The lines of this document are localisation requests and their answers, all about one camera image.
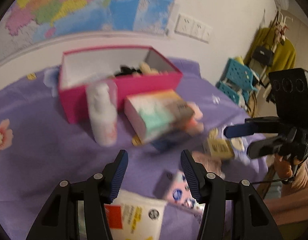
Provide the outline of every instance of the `pink flower print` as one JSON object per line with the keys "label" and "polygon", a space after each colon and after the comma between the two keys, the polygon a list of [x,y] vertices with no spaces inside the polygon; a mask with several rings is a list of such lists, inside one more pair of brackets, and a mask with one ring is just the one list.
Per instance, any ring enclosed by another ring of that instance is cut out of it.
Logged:
{"label": "pink flower print", "polygon": [[8,129],[10,120],[5,119],[0,124],[0,150],[4,150],[12,145],[13,131]]}

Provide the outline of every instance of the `open pink storage box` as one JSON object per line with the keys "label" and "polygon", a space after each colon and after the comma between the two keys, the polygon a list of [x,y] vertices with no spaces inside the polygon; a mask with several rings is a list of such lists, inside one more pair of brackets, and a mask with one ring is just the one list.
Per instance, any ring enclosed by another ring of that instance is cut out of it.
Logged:
{"label": "open pink storage box", "polygon": [[118,88],[118,110],[124,107],[128,95],[175,89],[182,73],[163,55],[147,46],[97,47],[64,52],[59,77],[59,97],[69,123],[88,118],[86,86],[120,70],[120,65],[138,68],[146,62],[167,74],[121,76],[113,79]]}

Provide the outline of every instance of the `map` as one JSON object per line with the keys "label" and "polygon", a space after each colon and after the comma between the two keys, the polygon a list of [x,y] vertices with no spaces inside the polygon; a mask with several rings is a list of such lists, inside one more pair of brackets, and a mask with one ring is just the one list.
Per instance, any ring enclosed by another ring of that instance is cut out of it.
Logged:
{"label": "map", "polygon": [[164,34],[174,0],[16,0],[0,22],[0,61],[31,45],[88,31]]}

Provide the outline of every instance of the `white bottle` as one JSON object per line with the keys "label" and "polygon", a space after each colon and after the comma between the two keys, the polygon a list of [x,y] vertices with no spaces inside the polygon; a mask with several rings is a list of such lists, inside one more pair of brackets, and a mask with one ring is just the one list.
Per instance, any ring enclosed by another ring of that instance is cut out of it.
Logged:
{"label": "white bottle", "polygon": [[88,106],[95,141],[101,146],[112,146],[117,140],[117,110],[110,101],[109,86],[101,83]]}

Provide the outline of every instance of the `power outlet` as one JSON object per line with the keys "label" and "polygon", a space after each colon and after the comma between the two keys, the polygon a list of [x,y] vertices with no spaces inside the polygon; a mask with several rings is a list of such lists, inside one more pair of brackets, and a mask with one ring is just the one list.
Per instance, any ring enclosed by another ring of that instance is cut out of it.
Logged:
{"label": "power outlet", "polygon": [[182,33],[185,35],[190,35],[193,24],[194,24],[194,19],[192,17],[180,14],[178,17],[175,32]]}
{"label": "power outlet", "polygon": [[207,43],[210,43],[212,36],[213,36],[213,28],[211,26],[205,25],[205,30],[202,36],[202,40]]}
{"label": "power outlet", "polygon": [[204,31],[205,31],[205,25],[199,21],[195,21],[191,31],[191,37],[201,40]]}

